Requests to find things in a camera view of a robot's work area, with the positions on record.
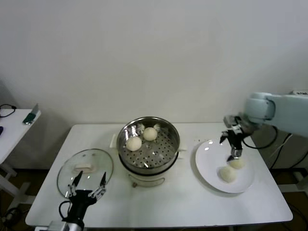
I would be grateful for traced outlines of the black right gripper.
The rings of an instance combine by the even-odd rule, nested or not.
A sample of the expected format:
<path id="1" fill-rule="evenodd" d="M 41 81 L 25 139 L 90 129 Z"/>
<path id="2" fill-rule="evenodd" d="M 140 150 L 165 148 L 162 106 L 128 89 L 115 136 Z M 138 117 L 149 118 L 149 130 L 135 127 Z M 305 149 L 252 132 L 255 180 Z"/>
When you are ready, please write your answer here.
<path id="1" fill-rule="evenodd" d="M 233 147 L 231 149 L 231 155 L 227 159 L 227 162 L 230 162 L 239 159 L 242 155 L 243 134 L 235 133 L 234 131 L 223 131 L 219 139 L 219 143 L 222 144 L 227 138 L 231 147 Z"/>

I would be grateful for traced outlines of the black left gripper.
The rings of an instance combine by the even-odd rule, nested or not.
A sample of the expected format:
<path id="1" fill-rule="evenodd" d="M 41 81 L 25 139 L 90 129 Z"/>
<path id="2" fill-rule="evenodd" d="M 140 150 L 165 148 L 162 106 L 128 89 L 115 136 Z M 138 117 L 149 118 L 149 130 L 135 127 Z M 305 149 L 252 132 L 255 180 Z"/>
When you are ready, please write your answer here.
<path id="1" fill-rule="evenodd" d="M 72 206 L 68 212 L 69 220 L 83 220 L 89 206 L 95 204 L 106 192 L 106 172 L 100 181 L 98 188 L 93 190 L 77 190 L 76 188 L 82 177 L 82 171 L 74 178 L 71 184 L 68 184 L 68 198 Z"/>

